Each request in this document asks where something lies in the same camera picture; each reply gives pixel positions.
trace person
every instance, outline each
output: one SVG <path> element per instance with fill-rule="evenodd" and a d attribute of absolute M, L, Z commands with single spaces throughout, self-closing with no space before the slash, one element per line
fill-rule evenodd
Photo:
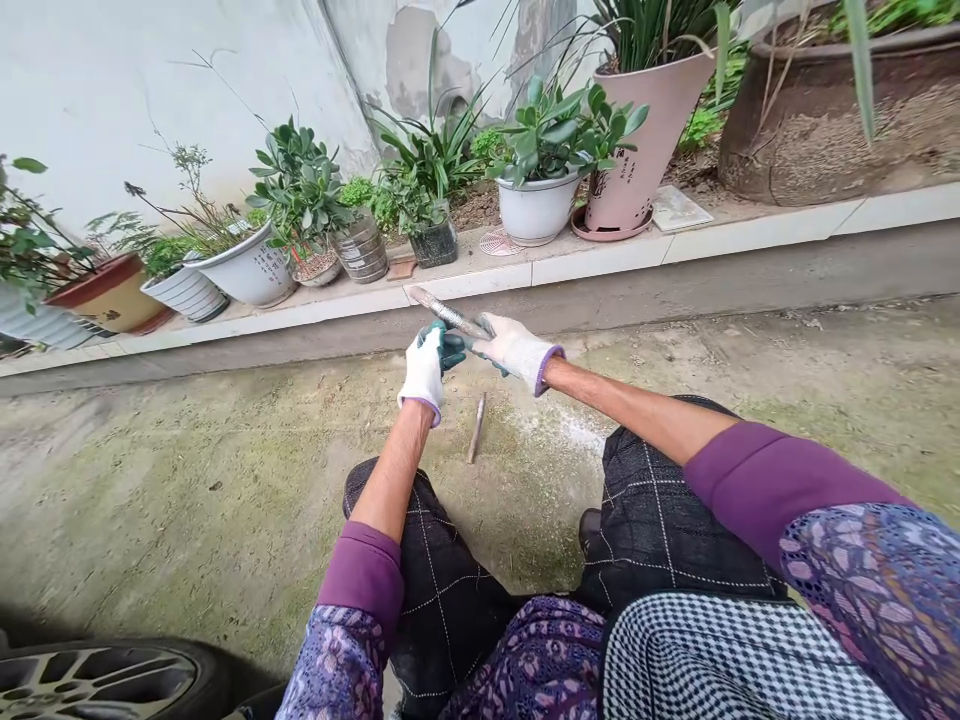
<path fill-rule="evenodd" d="M 388 658 L 411 718 L 960 717 L 960 538 L 937 517 L 812 441 L 478 322 L 492 341 L 434 323 L 407 349 L 278 718 L 381 717 Z M 418 469 L 466 349 L 621 425 L 570 594 L 511 597 Z"/>

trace stick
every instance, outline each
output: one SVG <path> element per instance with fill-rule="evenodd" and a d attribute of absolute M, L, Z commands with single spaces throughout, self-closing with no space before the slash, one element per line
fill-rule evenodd
<path fill-rule="evenodd" d="M 470 449 L 467 450 L 467 462 L 473 465 L 477 456 L 477 445 L 480 443 L 480 428 L 483 426 L 483 411 L 487 406 L 487 394 L 480 394 L 480 404 L 477 405 L 477 424 L 473 428 L 473 437 L 470 439 Z"/>
<path fill-rule="evenodd" d="M 488 333 L 482 327 L 476 323 L 470 322 L 449 305 L 444 305 L 442 302 L 437 300 L 432 293 L 428 293 L 422 287 L 414 285 L 406 288 L 406 290 L 407 294 L 414 300 L 414 302 L 418 302 L 423 305 L 427 310 L 443 320 L 450 327 L 456 328 L 465 335 L 477 338 L 478 340 L 493 340 L 493 338 L 490 337 L 490 333 Z"/>

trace plaid pants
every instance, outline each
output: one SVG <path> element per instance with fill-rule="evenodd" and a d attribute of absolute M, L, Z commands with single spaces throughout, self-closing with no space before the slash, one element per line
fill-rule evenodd
<path fill-rule="evenodd" d="M 703 398 L 679 399 L 730 414 Z M 377 459 L 347 477 L 349 517 Z M 607 439 L 599 538 L 589 543 L 571 598 L 608 615 L 663 589 L 763 599 L 786 585 L 713 517 L 683 470 L 626 428 Z M 512 597 L 470 553 L 422 470 L 413 482 L 400 544 L 403 609 L 390 662 L 404 718 L 437 717 L 453 691 L 493 652 L 527 598 Z"/>

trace work glove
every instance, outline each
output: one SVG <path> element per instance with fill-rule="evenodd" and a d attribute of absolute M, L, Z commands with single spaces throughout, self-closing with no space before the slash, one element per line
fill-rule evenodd
<path fill-rule="evenodd" d="M 507 374 L 522 378 L 540 397 L 547 390 L 543 371 L 554 355 L 565 358 L 563 348 L 541 340 L 521 323 L 492 313 L 481 313 L 475 321 L 493 336 L 493 340 L 466 338 L 467 348 L 478 357 L 489 360 Z"/>
<path fill-rule="evenodd" d="M 403 407 L 405 399 L 430 406 L 435 417 L 433 425 L 440 424 L 440 406 L 443 404 L 443 373 L 466 360 L 463 338 L 448 335 L 441 320 L 421 329 L 407 348 L 407 377 L 397 395 L 397 404 Z"/>

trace purple floral shirt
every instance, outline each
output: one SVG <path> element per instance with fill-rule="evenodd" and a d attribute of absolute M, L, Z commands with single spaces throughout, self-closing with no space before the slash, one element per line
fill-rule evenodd
<path fill-rule="evenodd" d="M 715 438 L 685 477 L 728 528 L 782 568 L 904 714 L 960 718 L 956 533 L 826 448 L 754 423 Z M 338 541 L 278 720 L 383 716 L 385 625 L 395 628 L 399 601 L 385 605 L 378 592 L 363 609 L 323 604 L 348 602 L 353 582 L 361 594 L 371 583 L 402 591 L 399 547 L 356 525 Z M 356 543 L 375 558 L 369 565 L 351 555 Z M 582 605 L 534 598 L 442 716 L 595 718 L 603 629 Z"/>

